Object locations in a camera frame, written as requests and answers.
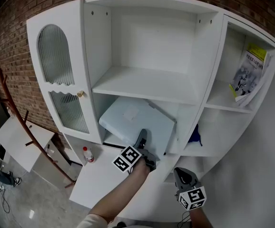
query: cabinet door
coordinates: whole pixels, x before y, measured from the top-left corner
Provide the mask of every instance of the cabinet door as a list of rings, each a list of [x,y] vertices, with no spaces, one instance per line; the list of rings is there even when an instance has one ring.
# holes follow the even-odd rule
[[[87,68],[83,0],[34,16],[27,29],[36,77],[59,131],[102,143]]]

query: bottle with red label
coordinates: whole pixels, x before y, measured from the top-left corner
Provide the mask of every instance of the bottle with red label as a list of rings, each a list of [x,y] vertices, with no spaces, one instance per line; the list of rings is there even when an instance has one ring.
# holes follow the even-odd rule
[[[92,155],[92,152],[86,146],[83,147],[82,149],[83,149],[84,156],[85,156],[86,160],[88,162],[93,162],[94,161],[94,157]]]

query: white sleeve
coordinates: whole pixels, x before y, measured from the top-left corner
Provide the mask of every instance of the white sleeve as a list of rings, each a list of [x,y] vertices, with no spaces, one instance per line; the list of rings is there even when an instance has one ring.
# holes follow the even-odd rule
[[[108,223],[99,215],[87,215],[77,228],[107,228]]]

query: wooden coat rack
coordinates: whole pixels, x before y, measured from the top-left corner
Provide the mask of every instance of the wooden coat rack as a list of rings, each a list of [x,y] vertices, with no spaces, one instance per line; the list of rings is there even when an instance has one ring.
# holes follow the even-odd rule
[[[72,180],[57,164],[56,161],[52,160],[48,154],[45,152],[45,150],[41,147],[41,145],[39,144],[39,142],[37,141],[37,139],[34,137],[34,135],[32,134],[32,132],[29,130],[28,126],[26,125],[26,121],[28,118],[28,114],[29,111],[26,112],[24,120],[22,119],[17,107],[15,106],[15,103],[12,99],[12,96],[10,95],[9,89],[6,85],[6,80],[7,80],[8,76],[5,75],[5,77],[3,76],[3,72],[2,69],[0,68],[0,82],[2,84],[2,88],[3,91],[6,95],[6,99],[1,99],[0,102],[8,102],[12,111],[14,112],[14,114],[16,115],[16,117],[18,118],[20,124],[22,125],[23,129],[27,132],[28,136],[31,138],[31,142],[26,143],[26,146],[29,146],[30,144],[34,144],[37,148],[39,148],[39,150],[45,155],[45,157],[52,163],[52,165],[54,165],[70,182],[71,184],[67,185],[65,188],[71,187],[73,185],[75,185],[74,180]]]

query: brick wall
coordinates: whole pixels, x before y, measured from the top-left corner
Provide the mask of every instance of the brick wall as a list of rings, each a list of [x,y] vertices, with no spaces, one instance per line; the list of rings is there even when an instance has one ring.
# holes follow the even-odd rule
[[[56,132],[57,147],[68,146],[58,132],[42,98],[33,69],[26,20],[71,0],[0,0],[0,67],[8,75],[7,85],[14,102],[28,120]],[[232,11],[275,34],[275,0],[200,0]],[[0,97],[5,97],[0,85]]]

